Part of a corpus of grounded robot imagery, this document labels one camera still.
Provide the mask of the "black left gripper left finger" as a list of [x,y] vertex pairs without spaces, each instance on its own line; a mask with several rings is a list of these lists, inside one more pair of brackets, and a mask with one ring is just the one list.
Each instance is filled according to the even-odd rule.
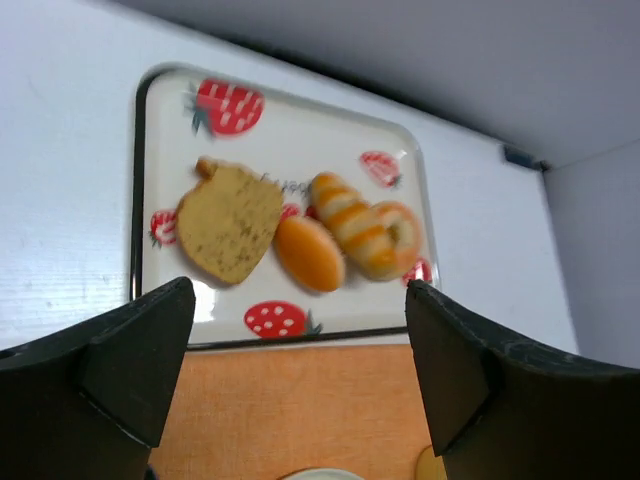
[[178,277],[1,353],[4,479],[145,479],[195,310]]

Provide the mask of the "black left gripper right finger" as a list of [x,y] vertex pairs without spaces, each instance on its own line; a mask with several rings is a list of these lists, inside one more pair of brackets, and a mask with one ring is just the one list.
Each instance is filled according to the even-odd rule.
[[432,446],[451,479],[635,479],[639,373],[540,343],[409,284]]

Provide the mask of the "speckled toast bread slice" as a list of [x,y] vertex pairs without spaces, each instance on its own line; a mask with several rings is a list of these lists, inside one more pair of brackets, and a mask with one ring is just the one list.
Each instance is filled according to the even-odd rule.
[[228,285],[248,278],[269,249],[284,197],[247,167],[200,157],[198,184],[176,209],[180,247],[197,267]]

